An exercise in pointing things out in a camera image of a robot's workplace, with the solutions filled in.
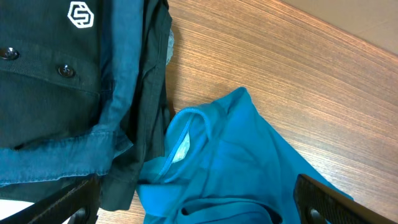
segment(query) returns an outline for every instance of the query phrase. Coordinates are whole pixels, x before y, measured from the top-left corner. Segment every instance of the blue t-shirt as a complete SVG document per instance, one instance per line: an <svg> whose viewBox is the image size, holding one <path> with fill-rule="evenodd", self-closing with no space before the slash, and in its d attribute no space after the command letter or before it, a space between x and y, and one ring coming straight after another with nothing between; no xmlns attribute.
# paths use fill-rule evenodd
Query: blue t-shirt
<svg viewBox="0 0 398 224"><path fill-rule="evenodd" d="M299 174L335 189L259 115L245 88L181 110L165 148L141 171L144 223L300 223Z"/></svg>

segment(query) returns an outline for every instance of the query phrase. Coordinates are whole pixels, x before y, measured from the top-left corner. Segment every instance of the button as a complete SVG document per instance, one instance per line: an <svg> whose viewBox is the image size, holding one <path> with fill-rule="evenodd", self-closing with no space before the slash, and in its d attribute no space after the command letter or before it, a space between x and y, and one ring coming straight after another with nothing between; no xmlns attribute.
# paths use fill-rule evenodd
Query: button
<svg viewBox="0 0 398 224"><path fill-rule="evenodd" d="M5 47L0 49L0 57L4 60L15 60L19 57L19 53L12 47Z"/></svg>
<svg viewBox="0 0 398 224"><path fill-rule="evenodd" d="M75 75L74 69L69 66L69 65L61 65L58 67L58 73L65 77L65 78L71 78Z"/></svg>

